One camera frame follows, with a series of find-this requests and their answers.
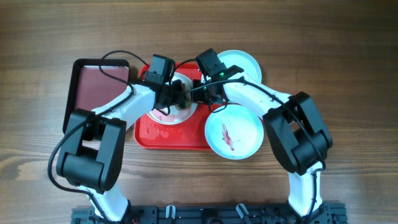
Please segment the white plate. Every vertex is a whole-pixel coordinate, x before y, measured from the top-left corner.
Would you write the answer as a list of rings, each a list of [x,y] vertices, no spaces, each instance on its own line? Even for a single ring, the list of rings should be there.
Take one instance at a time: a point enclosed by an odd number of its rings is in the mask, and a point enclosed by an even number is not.
[[[193,81],[190,78],[181,73],[175,72],[172,81],[174,82],[177,80],[182,81],[185,90],[190,90],[193,88]],[[183,121],[191,117],[191,115],[195,112],[197,105],[197,103],[187,101],[184,106],[172,105],[170,107],[170,114],[167,116],[162,114],[158,110],[152,110],[147,115],[156,123],[173,125],[182,123]]]

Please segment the green yellow sponge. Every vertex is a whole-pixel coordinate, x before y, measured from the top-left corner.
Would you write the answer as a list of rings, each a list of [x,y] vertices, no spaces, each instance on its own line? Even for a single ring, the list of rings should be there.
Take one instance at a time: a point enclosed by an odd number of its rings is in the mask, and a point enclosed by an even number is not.
[[[177,109],[178,110],[187,109],[188,107],[190,107],[191,103],[192,102],[190,100],[183,100],[177,105]]]

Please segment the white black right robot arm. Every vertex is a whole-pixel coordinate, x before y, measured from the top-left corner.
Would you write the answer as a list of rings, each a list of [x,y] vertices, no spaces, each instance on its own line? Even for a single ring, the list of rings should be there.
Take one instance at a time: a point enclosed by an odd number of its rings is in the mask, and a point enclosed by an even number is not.
[[[205,123],[205,138],[228,159],[252,156],[267,137],[278,163],[289,173],[288,203],[309,221],[323,203],[320,173],[332,139],[312,98],[280,93],[239,73],[229,79],[195,81],[196,103],[221,104]]]

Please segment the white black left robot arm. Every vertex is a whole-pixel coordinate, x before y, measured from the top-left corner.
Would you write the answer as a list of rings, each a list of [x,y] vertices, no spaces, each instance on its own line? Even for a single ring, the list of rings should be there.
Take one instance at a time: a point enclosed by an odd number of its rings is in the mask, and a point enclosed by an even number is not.
[[[129,223],[131,203],[119,188],[127,130],[153,109],[190,100],[191,81],[128,84],[115,99],[93,110],[76,109],[50,156],[47,172],[57,188],[86,195],[94,221]]]

